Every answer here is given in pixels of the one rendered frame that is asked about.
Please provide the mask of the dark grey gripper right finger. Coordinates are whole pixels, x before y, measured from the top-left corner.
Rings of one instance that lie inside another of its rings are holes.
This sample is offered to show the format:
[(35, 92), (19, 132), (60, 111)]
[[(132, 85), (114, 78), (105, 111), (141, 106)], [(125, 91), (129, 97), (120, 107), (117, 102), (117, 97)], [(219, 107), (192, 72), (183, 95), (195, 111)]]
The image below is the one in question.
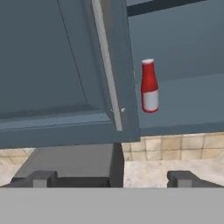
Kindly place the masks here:
[(168, 171), (167, 179), (167, 187), (219, 187), (218, 184), (197, 177), (191, 171)]

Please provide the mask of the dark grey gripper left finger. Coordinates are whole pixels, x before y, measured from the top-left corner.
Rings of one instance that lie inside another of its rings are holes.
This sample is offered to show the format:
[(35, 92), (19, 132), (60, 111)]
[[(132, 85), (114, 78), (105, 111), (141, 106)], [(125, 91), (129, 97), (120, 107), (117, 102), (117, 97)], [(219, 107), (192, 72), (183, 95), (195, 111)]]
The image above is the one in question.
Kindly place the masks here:
[(6, 187), (55, 187), (57, 178), (56, 171), (34, 171), (28, 177), (17, 179)]

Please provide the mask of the red ketchup bottle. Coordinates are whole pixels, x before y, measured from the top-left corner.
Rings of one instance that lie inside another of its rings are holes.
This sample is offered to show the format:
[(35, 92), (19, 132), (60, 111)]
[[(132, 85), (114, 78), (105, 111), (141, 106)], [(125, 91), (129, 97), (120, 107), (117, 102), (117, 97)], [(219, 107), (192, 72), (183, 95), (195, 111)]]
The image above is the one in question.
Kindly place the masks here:
[(158, 111), (158, 81), (154, 69), (154, 59), (142, 61), (141, 98), (143, 112)]

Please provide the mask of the blue-grey open cabinet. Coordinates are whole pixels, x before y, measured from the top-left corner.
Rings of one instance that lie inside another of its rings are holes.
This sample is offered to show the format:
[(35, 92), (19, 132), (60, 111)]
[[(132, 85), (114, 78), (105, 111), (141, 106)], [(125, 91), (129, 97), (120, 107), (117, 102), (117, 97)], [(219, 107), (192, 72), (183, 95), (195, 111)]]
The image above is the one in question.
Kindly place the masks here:
[(136, 85), (155, 61), (159, 110), (138, 112), (143, 136), (224, 131), (224, 0), (127, 0), (150, 6), (129, 18)]

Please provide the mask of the blue-grey cabinet door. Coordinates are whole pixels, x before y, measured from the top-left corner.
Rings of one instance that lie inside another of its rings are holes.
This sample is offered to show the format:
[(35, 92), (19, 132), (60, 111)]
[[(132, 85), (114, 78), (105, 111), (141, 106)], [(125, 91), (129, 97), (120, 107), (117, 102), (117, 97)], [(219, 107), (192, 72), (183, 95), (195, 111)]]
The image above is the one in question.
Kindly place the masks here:
[(116, 130), (91, 0), (0, 0), (0, 149), (140, 137), (126, 0), (101, 0)]

